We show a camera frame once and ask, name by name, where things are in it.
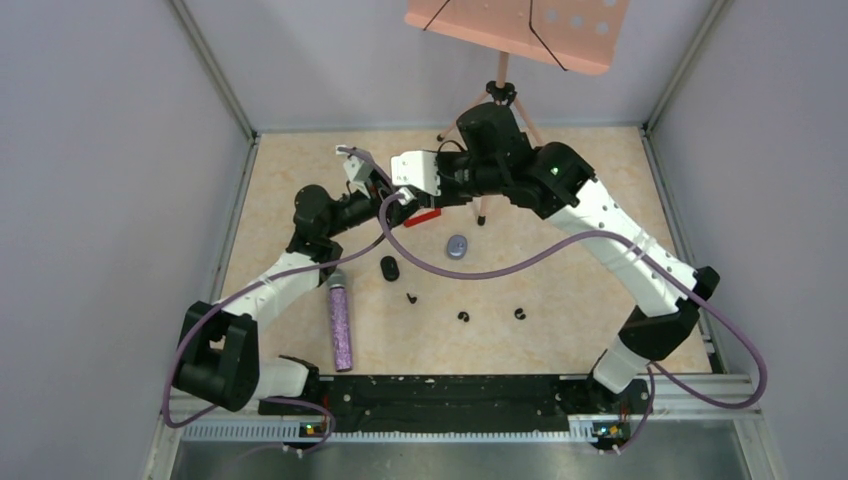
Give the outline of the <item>black oval earbud case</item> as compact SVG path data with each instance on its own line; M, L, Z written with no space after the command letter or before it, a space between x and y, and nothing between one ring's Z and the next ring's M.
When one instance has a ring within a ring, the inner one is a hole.
M397 260L393 256L384 256L380 259L380 270L383 278L388 282L395 282L400 277Z

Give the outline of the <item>silver blue earbud charging case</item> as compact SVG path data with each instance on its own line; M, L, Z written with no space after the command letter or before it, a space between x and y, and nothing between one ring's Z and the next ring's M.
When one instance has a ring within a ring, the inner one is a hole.
M468 251L468 240L463 235L452 235L446 244L446 256L453 260L463 259Z

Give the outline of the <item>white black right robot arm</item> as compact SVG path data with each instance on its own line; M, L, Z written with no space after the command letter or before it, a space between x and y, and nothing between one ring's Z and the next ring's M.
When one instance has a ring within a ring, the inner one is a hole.
M614 411L650 362L666 359L690 336L700 319L692 297L708 299L719 274L694 268L660 245L572 147L558 141L532 145L509 107L476 105L460 116L458 130L464 142L459 150L425 154L439 178L435 205L502 195L571 236L585 234L582 246L631 294L634 309L586 385L594 409Z

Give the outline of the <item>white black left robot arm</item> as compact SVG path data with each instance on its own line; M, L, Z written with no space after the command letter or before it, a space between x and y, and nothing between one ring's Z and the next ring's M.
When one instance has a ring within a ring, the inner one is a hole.
M346 262L334 236L386 210L393 228L418 208L412 189L393 191L383 182L338 199L319 185L296 195L293 237L280 257L255 280L216 303L198 301L187 310L176 360L163 397L180 390L213 406L239 411L253 399L282 397L297 413L319 404L320 386L308 366L278 357L262 364L259 335L301 296L328 283Z

